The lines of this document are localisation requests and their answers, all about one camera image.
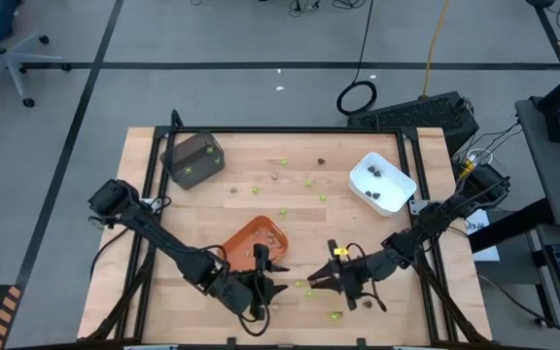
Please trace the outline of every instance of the table leg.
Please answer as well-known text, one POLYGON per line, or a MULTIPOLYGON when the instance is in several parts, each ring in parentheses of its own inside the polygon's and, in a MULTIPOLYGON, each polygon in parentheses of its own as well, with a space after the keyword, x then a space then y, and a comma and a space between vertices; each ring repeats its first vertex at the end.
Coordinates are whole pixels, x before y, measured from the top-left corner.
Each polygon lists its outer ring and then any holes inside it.
POLYGON ((552 209, 546 198, 540 199, 515 213, 471 234, 473 253, 492 247, 518 234, 528 232, 539 224, 553 224, 552 209))

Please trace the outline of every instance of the wooden table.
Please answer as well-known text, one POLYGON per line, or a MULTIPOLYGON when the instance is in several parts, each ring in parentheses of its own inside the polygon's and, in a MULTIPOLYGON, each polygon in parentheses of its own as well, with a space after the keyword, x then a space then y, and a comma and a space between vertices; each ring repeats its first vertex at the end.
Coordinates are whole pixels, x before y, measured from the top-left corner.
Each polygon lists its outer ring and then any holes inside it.
MULTIPOLYGON (((455 184, 442 131, 418 131, 431 197, 446 199, 455 184)), ((131 128, 122 152, 118 178, 138 189, 143 187, 153 132, 152 128, 131 128)), ((189 136, 178 135, 176 142, 189 136)), ((429 344, 420 282, 411 268, 398 269, 377 283, 387 313, 376 306, 365 308, 362 300, 358 309, 349 312, 343 296, 315 290, 309 297, 306 287, 296 285, 326 263, 328 239, 336 239, 339 246, 357 242, 371 253, 381 249, 379 243, 388 235, 409 227, 405 208, 383 218, 347 185, 349 171, 368 152, 377 152, 401 168, 395 135, 218 133, 215 137, 225 150, 226 168, 189 191, 170 182, 167 195, 173 201, 161 224, 185 243, 205 246, 225 242, 254 217, 266 215, 289 238, 289 251, 280 263, 291 271, 271 274, 277 284, 288 284, 289 289, 273 300, 266 334, 251 337, 242 331, 236 316, 192 288, 175 263, 158 252, 145 343, 226 344, 228 337, 235 336, 239 344, 355 345, 358 337, 364 337, 369 345, 429 344), (318 164, 317 158, 326 163, 318 164), (281 159, 287 159, 288 164, 283 166, 281 159), (278 179, 272 180, 271 173, 278 179), (314 179, 315 185, 305 186, 307 179, 314 179), (258 195, 251 192, 254 186, 261 189, 258 195), (232 187, 237 193, 229 192, 232 187), (327 200, 321 201, 320 194, 327 200), (287 209, 285 217, 280 215, 281 209, 287 209), (341 311, 342 318, 331 319, 333 311, 341 311)), ((411 145, 406 142, 405 146, 416 181, 411 145)), ((154 193, 160 171, 158 166, 154 193)), ((464 229, 461 221, 454 226, 464 229)), ((120 230, 106 230, 101 245, 120 230)), ((79 336, 91 333, 121 295, 131 242, 132 234, 126 235, 98 261, 79 336)), ((451 296, 479 332, 491 337, 468 239, 451 230, 442 235, 440 247, 451 296)), ((435 295, 434 301, 441 318, 435 295)), ((136 310, 135 300, 126 334, 132 334, 130 320, 136 310)), ((445 337, 443 324, 438 321, 440 338, 445 337)))

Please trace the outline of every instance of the white bowl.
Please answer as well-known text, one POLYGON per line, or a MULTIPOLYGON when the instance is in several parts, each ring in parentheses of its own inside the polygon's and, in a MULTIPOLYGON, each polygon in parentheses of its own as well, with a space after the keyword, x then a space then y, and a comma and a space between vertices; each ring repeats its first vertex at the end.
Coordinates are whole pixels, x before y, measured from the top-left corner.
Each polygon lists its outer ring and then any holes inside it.
POLYGON ((349 173, 349 189, 382 216, 398 212, 416 192, 416 183, 375 152, 366 155, 349 173), (368 171, 373 166, 381 173, 368 171), (366 192, 380 193, 375 199, 366 192))

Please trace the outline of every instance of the orange tray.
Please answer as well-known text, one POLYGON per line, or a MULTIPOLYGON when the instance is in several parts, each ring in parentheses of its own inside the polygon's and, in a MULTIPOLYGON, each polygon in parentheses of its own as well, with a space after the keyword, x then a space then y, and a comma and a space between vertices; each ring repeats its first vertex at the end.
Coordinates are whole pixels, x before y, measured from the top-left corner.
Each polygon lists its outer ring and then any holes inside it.
MULTIPOLYGON (((269 258, 274 263, 289 249, 289 240, 280 228, 268 217, 258 216, 223 244, 231 270, 254 269, 256 243, 269 247, 269 258)), ((222 251, 219 251, 218 255, 224 258, 222 251)))

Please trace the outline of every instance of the white paper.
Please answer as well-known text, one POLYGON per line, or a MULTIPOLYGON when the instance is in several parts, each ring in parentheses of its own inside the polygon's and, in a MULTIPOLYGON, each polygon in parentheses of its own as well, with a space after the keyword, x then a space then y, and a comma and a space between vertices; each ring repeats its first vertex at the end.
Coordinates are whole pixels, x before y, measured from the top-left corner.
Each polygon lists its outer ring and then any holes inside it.
MULTIPOLYGON (((490 221, 483 209, 478 209, 466 219, 466 233, 468 235, 488 226, 490 226, 490 221)), ((499 262, 501 260, 495 246, 476 252, 472 256, 475 262, 499 262)))

